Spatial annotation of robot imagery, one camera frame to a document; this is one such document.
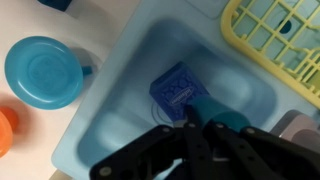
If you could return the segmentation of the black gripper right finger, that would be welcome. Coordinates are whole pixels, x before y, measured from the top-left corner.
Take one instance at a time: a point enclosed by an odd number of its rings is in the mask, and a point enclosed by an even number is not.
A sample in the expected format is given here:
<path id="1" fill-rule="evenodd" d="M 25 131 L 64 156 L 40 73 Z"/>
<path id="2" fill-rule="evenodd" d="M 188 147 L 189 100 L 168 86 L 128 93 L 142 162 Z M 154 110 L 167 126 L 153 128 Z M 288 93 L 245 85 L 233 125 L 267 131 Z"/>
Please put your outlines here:
<path id="1" fill-rule="evenodd" d="M 203 129 L 204 136 L 225 152 L 232 169 L 244 180 L 280 180 L 249 143 L 223 123 L 209 122 Z"/>

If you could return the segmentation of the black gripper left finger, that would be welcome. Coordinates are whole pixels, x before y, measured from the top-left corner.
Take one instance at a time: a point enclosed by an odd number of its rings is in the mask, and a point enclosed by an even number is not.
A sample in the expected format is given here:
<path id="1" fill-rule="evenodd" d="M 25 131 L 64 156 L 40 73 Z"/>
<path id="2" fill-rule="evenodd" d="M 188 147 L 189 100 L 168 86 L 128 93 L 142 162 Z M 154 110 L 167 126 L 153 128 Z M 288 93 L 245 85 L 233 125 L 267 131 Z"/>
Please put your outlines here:
<path id="1" fill-rule="evenodd" d="M 203 138 L 197 116 L 191 105 L 185 108 L 187 123 L 184 135 L 187 143 L 188 161 L 193 180 L 213 180 L 210 148 Z"/>

